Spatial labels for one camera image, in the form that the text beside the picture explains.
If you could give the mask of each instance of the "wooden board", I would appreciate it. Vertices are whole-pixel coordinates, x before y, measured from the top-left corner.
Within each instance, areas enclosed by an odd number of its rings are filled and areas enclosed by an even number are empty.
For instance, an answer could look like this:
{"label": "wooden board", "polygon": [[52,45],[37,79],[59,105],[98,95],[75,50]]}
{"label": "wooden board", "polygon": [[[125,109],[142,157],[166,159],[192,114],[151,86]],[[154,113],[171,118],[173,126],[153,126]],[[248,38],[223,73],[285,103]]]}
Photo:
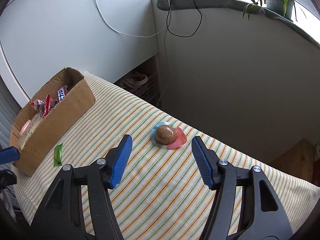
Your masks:
{"label": "wooden board", "polygon": [[270,163],[270,166],[287,174],[311,182],[314,148],[306,139],[302,139],[295,146]]}

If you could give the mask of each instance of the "cardboard box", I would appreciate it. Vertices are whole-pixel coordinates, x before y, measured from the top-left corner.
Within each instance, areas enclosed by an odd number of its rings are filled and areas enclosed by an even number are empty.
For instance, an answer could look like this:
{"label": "cardboard box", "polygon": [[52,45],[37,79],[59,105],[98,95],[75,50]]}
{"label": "cardboard box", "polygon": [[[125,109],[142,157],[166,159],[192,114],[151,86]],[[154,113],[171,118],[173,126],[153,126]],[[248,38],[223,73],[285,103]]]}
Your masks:
{"label": "cardboard box", "polygon": [[[64,68],[50,79],[30,102],[35,99],[43,100],[46,95],[50,95],[53,100],[56,100],[56,93],[63,85],[68,86],[67,96],[41,121],[21,150],[20,159],[13,163],[15,167],[29,176],[35,172],[59,139],[95,103],[94,95],[84,80],[84,76],[69,67]],[[17,147],[21,128],[35,114],[37,111],[30,104],[27,104],[20,111],[11,128],[11,146]]]}

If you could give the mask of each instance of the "green wrapper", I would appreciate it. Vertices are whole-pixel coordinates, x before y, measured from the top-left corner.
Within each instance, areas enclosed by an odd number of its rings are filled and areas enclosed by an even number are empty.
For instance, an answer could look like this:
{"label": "green wrapper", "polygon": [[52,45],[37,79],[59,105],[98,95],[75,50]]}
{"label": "green wrapper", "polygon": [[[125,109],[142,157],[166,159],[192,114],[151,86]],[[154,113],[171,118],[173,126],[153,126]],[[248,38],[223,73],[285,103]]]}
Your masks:
{"label": "green wrapper", "polygon": [[63,143],[57,145],[54,148],[54,163],[53,163],[54,167],[62,166],[62,161],[61,161],[62,146],[63,146]]}

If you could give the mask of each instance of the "brown egg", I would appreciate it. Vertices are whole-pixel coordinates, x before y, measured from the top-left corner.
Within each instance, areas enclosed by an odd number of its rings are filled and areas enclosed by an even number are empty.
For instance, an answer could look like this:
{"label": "brown egg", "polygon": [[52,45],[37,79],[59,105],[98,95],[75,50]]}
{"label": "brown egg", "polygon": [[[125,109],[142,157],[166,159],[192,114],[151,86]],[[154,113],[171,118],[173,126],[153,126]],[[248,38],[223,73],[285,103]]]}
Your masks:
{"label": "brown egg", "polygon": [[161,144],[173,143],[176,138],[176,130],[170,125],[160,125],[156,130],[156,141]]}

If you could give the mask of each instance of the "silver bolt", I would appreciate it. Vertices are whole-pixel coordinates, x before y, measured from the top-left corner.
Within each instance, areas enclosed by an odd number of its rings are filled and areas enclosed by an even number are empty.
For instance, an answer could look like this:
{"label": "silver bolt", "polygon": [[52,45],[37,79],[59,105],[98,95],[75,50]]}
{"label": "silver bolt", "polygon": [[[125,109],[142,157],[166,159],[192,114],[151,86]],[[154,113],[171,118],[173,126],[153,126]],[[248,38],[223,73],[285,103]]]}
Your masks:
{"label": "silver bolt", "polygon": [[63,169],[64,171],[68,171],[68,170],[71,169],[71,165],[70,165],[70,164],[63,165],[62,169]]}
{"label": "silver bolt", "polygon": [[103,165],[105,163],[106,163],[106,160],[104,158],[100,158],[97,160],[97,164],[99,164],[99,165]]}
{"label": "silver bolt", "polygon": [[253,166],[253,170],[255,172],[260,172],[261,171],[261,168],[259,166]]}
{"label": "silver bolt", "polygon": [[220,165],[225,166],[225,165],[227,165],[227,164],[228,164],[228,161],[227,161],[227,160],[222,159],[222,160],[219,160],[219,163],[220,163]]}

